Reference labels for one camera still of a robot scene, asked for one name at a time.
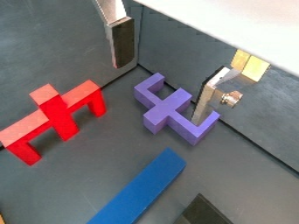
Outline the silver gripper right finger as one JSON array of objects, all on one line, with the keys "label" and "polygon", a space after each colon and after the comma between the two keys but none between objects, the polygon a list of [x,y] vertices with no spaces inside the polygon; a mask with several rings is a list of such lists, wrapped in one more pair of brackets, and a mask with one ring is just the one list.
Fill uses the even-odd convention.
[{"label": "silver gripper right finger", "polygon": [[219,105],[231,108],[239,103],[243,94],[230,83],[240,76],[240,71],[222,67],[202,84],[196,107],[192,112],[191,122],[200,125]]}]

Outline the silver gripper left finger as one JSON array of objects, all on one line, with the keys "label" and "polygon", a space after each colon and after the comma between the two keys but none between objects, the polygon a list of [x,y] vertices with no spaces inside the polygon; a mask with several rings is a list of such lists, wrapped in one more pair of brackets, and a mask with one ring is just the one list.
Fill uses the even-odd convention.
[{"label": "silver gripper left finger", "polygon": [[127,15],[121,0],[92,0],[101,17],[115,68],[135,58],[135,20]]}]

